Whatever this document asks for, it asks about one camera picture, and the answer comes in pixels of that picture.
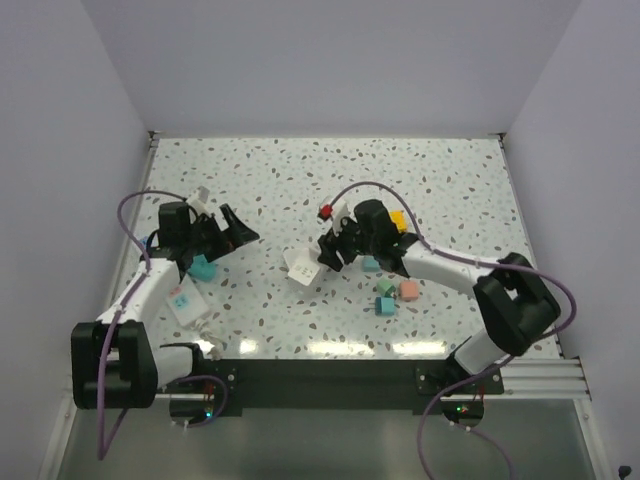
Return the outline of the light cyan charger plug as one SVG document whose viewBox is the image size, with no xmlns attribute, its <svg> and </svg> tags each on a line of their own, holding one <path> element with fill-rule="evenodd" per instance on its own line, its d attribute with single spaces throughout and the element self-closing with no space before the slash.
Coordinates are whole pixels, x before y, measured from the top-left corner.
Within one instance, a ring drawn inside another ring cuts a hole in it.
<svg viewBox="0 0 640 480">
<path fill-rule="evenodd" d="M 364 256 L 362 258 L 362 270 L 364 272 L 379 272 L 381 270 L 379 262 L 373 256 Z"/>
</svg>

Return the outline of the white socket adapter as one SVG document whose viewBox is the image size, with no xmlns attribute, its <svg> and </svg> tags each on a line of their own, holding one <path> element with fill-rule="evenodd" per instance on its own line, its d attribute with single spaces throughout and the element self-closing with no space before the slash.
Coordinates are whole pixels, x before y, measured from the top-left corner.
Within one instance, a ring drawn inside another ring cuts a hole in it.
<svg viewBox="0 0 640 480">
<path fill-rule="evenodd" d="M 324 273 L 318 256 L 319 252 L 313 247 L 290 248 L 283 252 L 286 277 L 292 288 L 305 295 L 315 292 Z"/>
</svg>

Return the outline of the white cartoon sticker adapter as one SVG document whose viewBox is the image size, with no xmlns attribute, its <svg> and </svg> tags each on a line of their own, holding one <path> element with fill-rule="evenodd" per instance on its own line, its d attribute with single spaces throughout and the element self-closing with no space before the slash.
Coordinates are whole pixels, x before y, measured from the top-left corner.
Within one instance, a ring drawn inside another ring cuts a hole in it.
<svg viewBox="0 0 640 480">
<path fill-rule="evenodd" d="M 322 266 L 309 257 L 298 257 L 288 271 L 289 280 L 300 289 L 308 289 L 322 274 Z"/>
</svg>

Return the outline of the light blue triangular item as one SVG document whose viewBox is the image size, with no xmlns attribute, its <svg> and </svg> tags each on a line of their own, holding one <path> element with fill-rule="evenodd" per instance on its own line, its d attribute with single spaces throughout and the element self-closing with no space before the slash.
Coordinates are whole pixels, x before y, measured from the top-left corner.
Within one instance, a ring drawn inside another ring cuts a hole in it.
<svg viewBox="0 0 640 480">
<path fill-rule="evenodd" d="M 188 274 L 199 282 L 211 282 L 217 273 L 217 266 L 210 262 L 204 255 L 198 255 L 188 269 Z"/>
</svg>

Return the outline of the green charger plug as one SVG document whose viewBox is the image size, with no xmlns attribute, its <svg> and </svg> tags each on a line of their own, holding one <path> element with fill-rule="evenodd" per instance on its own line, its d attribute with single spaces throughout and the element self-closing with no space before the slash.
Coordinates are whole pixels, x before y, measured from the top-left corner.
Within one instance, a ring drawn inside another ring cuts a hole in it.
<svg viewBox="0 0 640 480">
<path fill-rule="evenodd" d="M 376 291 L 379 296 L 395 298 L 397 293 L 396 285 L 388 278 L 379 278 L 376 283 Z"/>
</svg>

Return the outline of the yellow cube socket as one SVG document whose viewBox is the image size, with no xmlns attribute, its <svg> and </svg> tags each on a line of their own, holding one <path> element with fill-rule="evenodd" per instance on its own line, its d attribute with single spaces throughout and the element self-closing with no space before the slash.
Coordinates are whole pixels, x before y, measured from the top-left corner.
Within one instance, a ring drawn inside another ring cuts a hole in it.
<svg viewBox="0 0 640 480">
<path fill-rule="evenodd" d="M 399 233 L 405 233 L 408 231 L 408 224 L 403 211 L 391 211 L 389 216 Z"/>
</svg>

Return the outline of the teal blue charger plug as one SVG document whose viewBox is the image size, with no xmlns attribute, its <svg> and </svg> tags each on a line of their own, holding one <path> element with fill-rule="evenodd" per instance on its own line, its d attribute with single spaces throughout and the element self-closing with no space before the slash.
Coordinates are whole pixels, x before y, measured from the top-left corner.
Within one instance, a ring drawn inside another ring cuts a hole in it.
<svg viewBox="0 0 640 480">
<path fill-rule="evenodd" d="M 395 300 L 392 297 L 378 296 L 374 301 L 374 311 L 376 316 L 389 317 L 396 312 Z"/>
</svg>

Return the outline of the salmon pink charger plug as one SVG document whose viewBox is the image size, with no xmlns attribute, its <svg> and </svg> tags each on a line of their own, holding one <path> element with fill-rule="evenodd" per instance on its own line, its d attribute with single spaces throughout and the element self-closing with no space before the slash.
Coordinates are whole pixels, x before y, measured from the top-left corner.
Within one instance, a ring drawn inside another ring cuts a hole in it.
<svg viewBox="0 0 640 480">
<path fill-rule="evenodd" d="M 398 286 L 398 295 L 402 301 L 416 301 L 420 297 L 419 285 L 410 280 L 402 281 Z"/>
</svg>

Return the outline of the white power strip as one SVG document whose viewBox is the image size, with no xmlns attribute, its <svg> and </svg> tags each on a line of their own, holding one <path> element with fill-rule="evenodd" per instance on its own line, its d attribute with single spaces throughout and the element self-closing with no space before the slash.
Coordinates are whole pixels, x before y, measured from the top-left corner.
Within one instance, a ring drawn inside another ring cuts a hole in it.
<svg viewBox="0 0 640 480">
<path fill-rule="evenodd" d="M 135 318 L 147 324 L 163 305 L 183 327 L 206 317 L 210 308 L 191 278 L 180 271 L 178 263 L 161 256 L 149 257 L 149 268 L 145 262 L 140 264 L 142 283 L 131 298 Z"/>
</svg>

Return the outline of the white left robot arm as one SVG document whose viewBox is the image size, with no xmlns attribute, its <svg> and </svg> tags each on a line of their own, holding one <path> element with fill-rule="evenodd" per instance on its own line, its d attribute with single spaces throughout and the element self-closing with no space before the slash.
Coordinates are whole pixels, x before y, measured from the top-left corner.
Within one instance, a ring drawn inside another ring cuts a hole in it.
<svg viewBox="0 0 640 480">
<path fill-rule="evenodd" d="M 157 242 L 143 250 L 132 283 L 97 320 L 72 330 L 72 387 L 78 408 L 142 409 L 172 382 L 185 392 L 205 385 L 207 368 L 199 347 L 173 343 L 152 348 L 146 324 L 180 286 L 196 257 L 214 261 L 259 240 L 229 205 L 220 210 L 224 227 L 214 215 L 198 213 L 185 201 L 160 206 Z"/>
</svg>

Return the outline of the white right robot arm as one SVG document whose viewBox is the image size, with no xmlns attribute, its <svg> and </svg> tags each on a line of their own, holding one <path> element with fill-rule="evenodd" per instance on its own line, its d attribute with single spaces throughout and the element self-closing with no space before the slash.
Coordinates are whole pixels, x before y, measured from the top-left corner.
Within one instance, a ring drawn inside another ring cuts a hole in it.
<svg viewBox="0 0 640 480">
<path fill-rule="evenodd" d="M 353 211 L 342 202 L 326 203 L 318 216 L 332 224 L 318 240 L 318 260 L 332 270 L 370 256 L 386 272 L 435 282 L 476 301 L 484 327 L 456 347 L 433 376 L 440 388 L 469 392 L 481 372 L 523 355 L 560 316 L 558 302 L 518 253 L 491 260 L 429 248 L 418 234 L 400 231 L 377 199 Z"/>
</svg>

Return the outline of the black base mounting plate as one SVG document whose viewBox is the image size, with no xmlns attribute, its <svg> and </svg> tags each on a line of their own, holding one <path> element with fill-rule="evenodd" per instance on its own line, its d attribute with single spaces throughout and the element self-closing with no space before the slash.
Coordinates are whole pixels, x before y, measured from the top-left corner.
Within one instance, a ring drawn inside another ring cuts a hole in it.
<svg viewBox="0 0 640 480">
<path fill-rule="evenodd" d="M 198 373 L 223 381 L 223 414 L 245 409 L 410 410 L 445 386 L 445 360 L 219 360 Z"/>
</svg>

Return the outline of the aluminium frame rail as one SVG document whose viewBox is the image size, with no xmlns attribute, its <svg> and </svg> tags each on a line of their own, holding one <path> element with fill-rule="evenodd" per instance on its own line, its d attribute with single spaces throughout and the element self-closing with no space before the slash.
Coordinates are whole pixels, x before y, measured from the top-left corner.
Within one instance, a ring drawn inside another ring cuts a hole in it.
<svg viewBox="0 0 640 480">
<path fill-rule="evenodd" d="M 211 375 L 200 375 L 198 371 L 183 378 L 186 381 L 186 390 L 198 392 L 203 389 L 205 383 L 219 379 Z M 158 391 L 163 388 L 173 392 L 179 391 L 178 381 L 167 384 Z M 455 392 L 458 395 L 471 395 L 478 389 L 484 390 L 488 395 L 523 395 L 527 398 L 576 398 L 588 392 L 580 364 L 569 360 L 515 360 L 470 385 L 457 388 Z"/>
</svg>

